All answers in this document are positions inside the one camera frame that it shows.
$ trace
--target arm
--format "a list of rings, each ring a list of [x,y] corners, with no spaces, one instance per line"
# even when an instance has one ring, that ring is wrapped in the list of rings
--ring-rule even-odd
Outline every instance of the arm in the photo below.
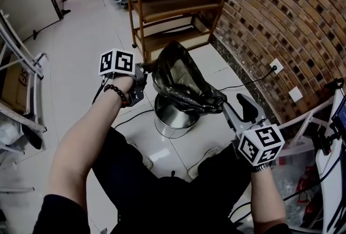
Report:
[[[255,234],[263,234],[272,226],[285,223],[285,204],[277,191],[270,168],[251,173],[251,185]]]
[[[132,81],[131,77],[120,77],[113,85],[127,94]],[[107,90],[64,135],[55,152],[47,194],[66,197],[87,211],[87,176],[120,108],[120,96]]]

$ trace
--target black sleeve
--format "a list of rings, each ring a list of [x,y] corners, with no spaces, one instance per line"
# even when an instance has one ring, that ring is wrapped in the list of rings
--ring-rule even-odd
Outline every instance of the black sleeve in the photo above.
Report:
[[[268,229],[264,234],[292,234],[292,231],[288,228],[287,224],[277,224]]]
[[[33,234],[42,233],[90,234],[88,215],[79,204],[68,198],[47,195],[33,231]]]

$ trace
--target power outlet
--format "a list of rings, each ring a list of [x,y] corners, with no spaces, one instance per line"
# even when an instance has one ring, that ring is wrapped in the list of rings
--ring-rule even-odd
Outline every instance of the power outlet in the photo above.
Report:
[[[276,70],[275,73],[278,74],[279,72],[281,72],[283,70],[283,65],[280,63],[280,61],[275,58],[273,62],[270,63],[271,67],[276,66]]]

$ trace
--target trash bag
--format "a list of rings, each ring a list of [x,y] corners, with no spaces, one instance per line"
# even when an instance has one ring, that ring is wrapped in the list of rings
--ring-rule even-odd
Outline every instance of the trash bag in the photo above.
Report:
[[[152,70],[155,90],[188,115],[221,113],[227,96],[205,81],[186,48],[170,42]]]

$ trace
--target foot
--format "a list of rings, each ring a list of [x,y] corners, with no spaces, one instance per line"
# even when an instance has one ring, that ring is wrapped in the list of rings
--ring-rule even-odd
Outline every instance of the foot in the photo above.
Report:
[[[214,146],[210,150],[208,150],[201,160],[195,165],[193,165],[191,168],[188,169],[188,176],[194,180],[198,176],[198,166],[207,158],[212,157],[214,155],[219,154],[222,151],[222,148],[220,146]]]
[[[127,138],[127,137],[125,137],[125,138],[126,138],[126,142],[127,142],[129,145],[133,146],[136,150],[138,150],[139,152],[141,152],[141,151],[139,150],[139,148],[137,147],[137,145],[135,144],[134,141],[132,141],[130,138]],[[147,169],[150,171],[150,170],[152,169],[152,167],[154,166],[153,162],[152,162],[147,156],[145,156],[144,154],[141,153],[141,155],[142,155],[142,158],[143,158],[143,159],[142,159],[142,162],[143,162],[144,166],[146,166]]]

